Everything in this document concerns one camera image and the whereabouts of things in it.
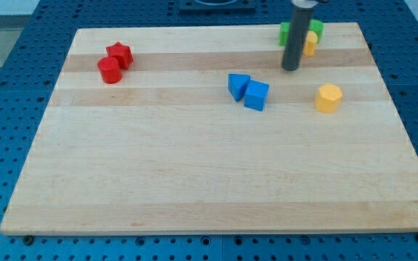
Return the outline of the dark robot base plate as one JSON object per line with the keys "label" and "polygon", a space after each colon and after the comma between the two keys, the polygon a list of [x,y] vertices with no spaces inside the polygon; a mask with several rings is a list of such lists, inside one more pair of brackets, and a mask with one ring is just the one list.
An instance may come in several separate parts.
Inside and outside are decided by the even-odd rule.
{"label": "dark robot base plate", "polygon": [[256,0],[178,0],[180,13],[255,11]]}

